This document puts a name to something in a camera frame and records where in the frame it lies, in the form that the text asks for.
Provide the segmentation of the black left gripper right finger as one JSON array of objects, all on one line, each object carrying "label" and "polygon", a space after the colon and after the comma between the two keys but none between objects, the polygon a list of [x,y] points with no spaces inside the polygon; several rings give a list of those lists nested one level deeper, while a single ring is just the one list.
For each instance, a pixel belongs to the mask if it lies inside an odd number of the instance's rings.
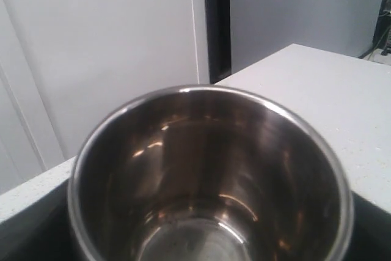
[{"label": "black left gripper right finger", "polygon": [[390,213],[354,193],[354,229],[345,260],[390,260]]}]

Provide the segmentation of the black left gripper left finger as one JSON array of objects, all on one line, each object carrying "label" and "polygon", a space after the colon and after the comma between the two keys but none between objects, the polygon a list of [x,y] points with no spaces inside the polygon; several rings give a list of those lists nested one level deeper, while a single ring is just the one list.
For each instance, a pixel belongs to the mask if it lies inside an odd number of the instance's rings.
[{"label": "black left gripper left finger", "polygon": [[1,260],[78,260],[67,181],[1,223]]}]

